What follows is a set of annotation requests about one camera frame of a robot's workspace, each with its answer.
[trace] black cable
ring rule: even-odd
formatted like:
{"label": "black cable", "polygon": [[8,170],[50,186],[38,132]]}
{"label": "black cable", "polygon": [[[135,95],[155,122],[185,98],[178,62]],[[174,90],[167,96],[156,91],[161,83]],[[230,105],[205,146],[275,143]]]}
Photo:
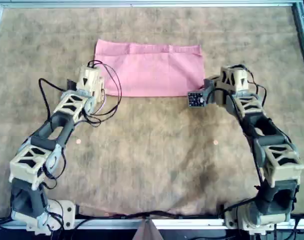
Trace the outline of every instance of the black cable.
{"label": "black cable", "polygon": [[193,214],[193,215],[177,215],[178,219],[217,219],[217,214]]}
{"label": "black cable", "polygon": [[135,214],[130,214],[130,215],[124,215],[124,214],[115,214],[113,216],[98,216],[98,217],[91,217],[91,216],[85,216],[82,215],[82,218],[87,218],[85,220],[83,220],[82,222],[80,222],[74,229],[73,232],[71,234],[71,239],[73,239],[73,236],[76,232],[76,230],[83,225],[84,223],[87,223],[89,221],[92,220],[106,220],[106,219],[137,219],[137,218],[148,218],[151,215],[155,215],[155,216],[161,216],[161,217],[167,217],[170,219],[196,219],[196,218],[206,218],[209,216],[209,218],[217,218],[218,216],[216,215],[210,215],[210,214],[194,214],[194,215],[182,215],[182,214],[173,214],[170,212],[165,212],[165,211],[159,211],[159,210],[155,210],[155,211],[145,211],[145,212],[138,212]]}
{"label": "black cable", "polygon": [[255,240],[262,240],[260,233],[255,234]]}
{"label": "black cable", "polygon": [[269,120],[270,123],[273,124],[273,125],[274,125],[282,134],[284,134],[284,135],[287,137],[287,139],[288,139],[288,141],[289,141],[290,143],[292,143],[291,138],[290,138],[286,133],[284,133],[281,129],[279,129],[279,128],[273,123],[273,120],[272,120],[271,118],[269,118],[268,120]]}
{"label": "black cable", "polygon": [[[111,66],[109,66],[109,65],[107,65],[107,64],[105,64],[105,63],[103,63],[103,62],[101,62],[99,60],[92,60],[90,62],[93,62],[92,68],[94,68],[96,65],[103,65],[104,68],[105,68],[105,70],[107,71],[108,75],[110,76],[110,78],[112,79],[112,81],[114,82],[114,84],[116,86],[116,89],[117,89],[117,99],[118,99],[117,104],[112,109],[110,109],[109,111],[107,111],[105,113],[102,113],[102,114],[95,114],[95,116],[103,116],[103,115],[110,114],[112,111],[114,111],[114,110],[116,110],[118,108],[118,106],[120,105],[121,100],[122,100],[122,85],[121,85],[120,79],[119,79],[116,71],[114,70],[114,68],[112,68]],[[117,85],[116,81],[114,80],[111,72],[108,70],[107,67],[109,67],[110,69],[112,69],[113,73],[115,74],[115,76],[117,78],[117,81],[118,81],[118,84],[119,84],[120,88],[118,88],[118,85]]]}
{"label": "black cable", "polygon": [[60,231],[59,234],[58,234],[58,237],[57,237],[57,239],[59,240],[60,237],[61,237],[61,233],[62,233],[62,231],[64,230],[64,221],[63,221],[63,217],[62,217],[61,215],[59,215],[59,216],[60,216],[59,218],[62,218],[62,221],[61,221],[56,215],[53,214],[53,212],[52,212],[52,213],[49,212],[49,214],[51,215],[51,217],[52,217],[54,220],[56,220],[56,221],[58,222],[58,224],[60,224],[60,228],[57,230],[57,231]]}
{"label": "black cable", "polygon": [[11,215],[9,215],[7,217],[4,217],[4,218],[1,218],[0,219],[0,229],[4,229],[4,230],[6,229],[7,230],[8,228],[5,228],[1,225],[6,224],[6,223],[11,222],[11,221],[13,221],[12,218],[11,218]]}
{"label": "black cable", "polygon": [[[242,124],[242,118],[241,118],[241,116],[240,116],[240,114],[239,114],[239,112],[238,112],[238,108],[237,108],[237,106],[236,106],[235,100],[234,100],[232,94],[231,94],[229,91],[227,91],[227,90],[225,90],[225,89],[223,89],[223,88],[219,88],[219,87],[217,87],[217,88],[211,90],[211,91],[208,93],[208,95],[207,95],[206,104],[208,104],[208,101],[209,101],[209,98],[210,98],[211,94],[213,94],[215,91],[222,91],[223,93],[225,93],[226,95],[228,95],[228,96],[230,97],[230,99],[231,99],[231,101],[232,101],[232,104],[233,104],[233,108],[234,108],[234,110],[235,110],[235,112],[236,112],[237,120],[238,120],[238,122],[239,122],[239,124],[240,124],[240,126],[241,126],[241,128],[242,128],[243,134],[244,134],[247,138],[249,138],[250,136],[247,136],[247,135],[245,134],[245,131],[244,131],[244,129],[243,129],[243,124]],[[258,163],[257,163],[257,161],[256,161],[255,158],[254,158],[254,163],[255,163],[255,168],[256,168],[256,171],[257,171],[257,174],[258,174],[258,178],[259,178],[260,184],[262,184],[262,183],[263,183],[263,178],[262,178],[262,175],[261,175],[261,172],[260,172],[260,168],[259,168]]]}
{"label": "black cable", "polygon": [[63,217],[64,217],[64,212],[63,212],[63,207],[62,207],[62,204],[58,201],[58,200],[55,200],[55,199],[50,199],[50,200],[52,200],[52,201],[55,201],[55,202],[57,202],[57,204],[59,204],[60,205],[60,207],[61,207],[61,210],[62,210],[62,215],[60,215],[61,217],[62,217],[62,219],[63,219]]}
{"label": "black cable", "polygon": [[53,87],[53,88],[55,88],[55,89],[57,89],[57,90],[59,90],[59,91],[64,92],[65,90],[64,90],[64,89],[61,89],[61,88],[58,87],[58,86],[55,86],[54,84],[50,83],[48,80],[46,80],[46,79],[44,79],[44,78],[40,78],[40,79],[38,80],[38,86],[39,86],[39,88],[40,88],[40,91],[41,91],[41,94],[42,94],[42,97],[43,97],[43,100],[44,100],[44,104],[45,104],[45,107],[46,107],[46,111],[47,111],[47,120],[49,120],[50,117],[51,117],[51,111],[50,111],[50,107],[49,107],[49,105],[48,105],[48,102],[47,102],[47,100],[46,100],[45,92],[44,92],[43,87],[42,87],[42,82],[47,83],[48,85],[50,85],[51,87]]}
{"label": "black cable", "polygon": [[286,239],[284,239],[284,240],[289,240],[293,235],[294,235],[293,240],[296,240],[297,226],[298,226],[298,224],[299,224],[299,222],[300,222],[300,220],[301,220],[302,218],[303,218],[303,217],[298,217],[298,218],[295,219],[295,225],[294,225],[293,231],[292,231],[291,234],[290,234]]}
{"label": "black cable", "polygon": [[225,208],[225,209],[223,210],[222,213],[225,213],[225,212],[227,212],[227,211],[230,211],[230,210],[232,210],[232,209],[234,209],[234,208],[238,208],[238,207],[240,207],[240,206],[242,206],[242,205],[249,204],[249,203],[255,201],[255,199],[256,199],[256,197],[253,197],[253,198],[250,198],[250,199],[241,201],[241,202],[239,202],[239,203],[236,203],[236,204],[234,204],[234,205],[231,205],[231,206]]}
{"label": "black cable", "polygon": [[66,157],[65,157],[65,154],[64,154],[64,148],[62,148],[62,151],[61,151],[61,155],[62,155],[62,158],[63,158],[63,161],[64,161],[64,165],[63,165],[63,169],[61,171],[61,173],[56,177],[56,176],[53,176],[46,168],[45,164],[42,166],[42,170],[43,172],[45,173],[46,177],[48,179],[51,179],[51,180],[55,180],[55,185],[53,187],[49,187],[45,182],[42,182],[41,184],[46,187],[47,189],[49,190],[52,190],[54,189],[56,186],[57,186],[57,179],[63,174],[63,172],[65,171],[65,168],[66,168]]}
{"label": "black cable", "polygon": [[262,177],[262,173],[261,173],[260,167],[259,167],[259,165],[258,165],[258,162],[257,162],[257,160],[255,159],[255,155],[256,155],[256,154],[255,154],[255,148],[254,148],[254,140],[253,140],[253,137],[247,135],[246,133],[244,133],[244,131],[243,131],[243,134],[244,134],[244,136],[246,137],[247,142],[249,143],[250,148],[251,148],[251,150],[252,150],[252,154],[253,154],[253,158],[254,158],[254,164],[255,164],[256,172],[257,172],[257,175],[258,175],[258,179],[259,179],[259,181],[260,181],[260,185],[262,185],[262,184],[263,184],[263,177]]}
{"label": "black cable", "polygon": [[[82,109],[82,114],[85,118],[85,120],[82,120],[82,122],[86,122],[86,123],[90,124],[92,127],[97,128],[98,126],[101,125],[102,122],[109,120],[111,117],[113,117],[116,114],[118,106],[120,105],[121,100],[122,100],[122,86],[121,86],[120,79],[119,79],[116,71],[114,70],[114,68],[112,68],[111,66],[109,66],[109,65],[107,65],[107,64],[105,64],[105,63],[103,63],[102,61],[99,61],[99,60],[91,60],[91,61],[88,62],[87,66],[90,67],[91,63],[93,63],[92,66],[91,66],[92,68],[95,68],[96,65],[102,65],[105,68],[105,70],[107,71],[107,73],[109,74],[110,78],[114,82],[114,84],[116,86],[116,89],[117,89],[117,104],[114,107],[112,107],[109,111],[107,111],[105,113],[101,113],[101,114],[96,114],[96,112],[97,112],[96,111],[95,113],[93,113],[91,115],[87,115],[86,112],[85,112],[85,109]],[[113,76],[112,76],[112,74],[111,74],[111,72],[109,71],[108,68],[112,69],[112,71],[114,72],[115,76],[117,77],[118,84],[116,83],[115,79],[113,78]],[[108,114],[110,114],[110,115],[105,119],[99,119],[99,118],[95,117],[95,116],[105,116],[105,115],[108,115]]]}
{"label": "black cable", "polygon": [[247,72],[251,75],[253,81],[252,81],[252,82],[247,81],[247,82],[248,82],[249,84],[254,84],[254,85],[256,86],[256,94],[257,94],[257,95],[258,95],[258,92],[259,92],[259,87],[260,87],[260,88],[263,88],[263,89],[265,90],[264,98],[263,98],[263,101],[262,101],[262,107],[263,107],[264,104],[265,104],[266,98],[267,98],[267,90],[266,90],[266,88],[265,88],[264,86],[259,85],[259,84],[257,84],[257,83],[255,82],[254,74],[253,74],[245,65],[243,65],[243,64],[234,65],[234,66],[232,66],[231,68],[232,68],[232,69],[234,69],[234,68],[242,68],[242,69],[244,69],[245,71],[247,71]]}

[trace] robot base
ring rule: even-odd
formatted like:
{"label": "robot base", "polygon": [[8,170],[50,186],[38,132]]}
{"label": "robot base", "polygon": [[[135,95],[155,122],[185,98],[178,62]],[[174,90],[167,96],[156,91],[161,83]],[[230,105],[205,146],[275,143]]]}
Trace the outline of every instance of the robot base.
{"label": "robot base", "polygon": [[[48,200],[48,211],[63,216],[64,229],[70,230],[74,228],[75,222],[75,204],[68,200]],[[37,228],[29,224],[26,225],[26,230],[29,232],[35,232],[35,235],[45,234],[51,235],[52,231],[56,231],[61,227],[59,222],[48,216],[47,224],[42,228]]]}
{"label": "robot base", "polygon": [[254,225],[248,219],[250,204],[245,204],[225,212],[225,225],[228,229],[242,229],[248,231],[250,235],[266,235],[266,231],[273,230],[273,224]]}

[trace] pink cloth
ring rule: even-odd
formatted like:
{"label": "pink cloth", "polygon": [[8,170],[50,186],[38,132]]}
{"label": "pink cloth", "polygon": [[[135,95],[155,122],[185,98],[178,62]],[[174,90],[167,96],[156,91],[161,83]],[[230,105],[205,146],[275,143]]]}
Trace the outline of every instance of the pink cloth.
{"label": "pink cloth", "polygon": [[[203,56],[199,45],[173,46],[116,43],[98,40],[95,60],[117,72],[125,97],[186,96],[204,84]],[[117,96],[117,89],[106,70],[105,88]]]}

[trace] brown fabric mat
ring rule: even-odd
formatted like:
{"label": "brown fabric mat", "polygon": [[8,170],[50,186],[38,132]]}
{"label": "brown fabric mat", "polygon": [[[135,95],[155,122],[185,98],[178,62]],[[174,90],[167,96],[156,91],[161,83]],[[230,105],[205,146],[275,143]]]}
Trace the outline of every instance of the brown fabric mat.
{"label": "brown fabric mat", "polygon": [[[207,76],[222,65],[246,64],[268,90],[268,116],[290,135],[304,162],[304,63],[291,8],[5,9],[0,217],[9,208],[8,163],[46,118],[38,78],[60,87],[67,78],[77,80],[98,38],[200,44]],[[45,91],[53,110],[59,93]],[[106,108],[115,103],[107,100]],[[72,200],[84,214],[214,213],[217,204],[254,196],[258,184],[236,119],[215,105],[189,109],[184,97],[124,98],[115,117],[99,128],[78,127],[66,156],[66,171],[48,197]],[[304,212],[304,172],[296,212]]]}

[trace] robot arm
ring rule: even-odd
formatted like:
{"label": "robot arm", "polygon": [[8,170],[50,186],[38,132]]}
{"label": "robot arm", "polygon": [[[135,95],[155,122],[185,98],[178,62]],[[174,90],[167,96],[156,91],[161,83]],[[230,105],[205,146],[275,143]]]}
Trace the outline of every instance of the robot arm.
{"label": "robot arm", "polygon": [[[250,144],[261,185],[253,199],[226,208],[225,222],[230,229],[265,234],[273,224],[290,220],[304,165],[290,138],[266,116],[261,98],[249,92],[248,72],[243,65],[222,67],[220,76],[204,80],[204,89],[189,92],[188,101],[190,107],[216,102],[237,117]],[[264,180],[259,168],[263,169]]]}
{"label": "robot arm", "polygon": [[[10,161],[11,218],[26,223],[27,231],[50,235],[61,228],[72,229],[75,204],[46,197],[45,177],[56,180],[52,174],[65,145],[83,114],[94,112],[96,103],[103,101],[104,80],[98,68],[83,66],[77,83],[69,82],[72,90],[63,92],[53,115],[20,146]],[[48,139],[56,128],[62,127],[56,139]]]}

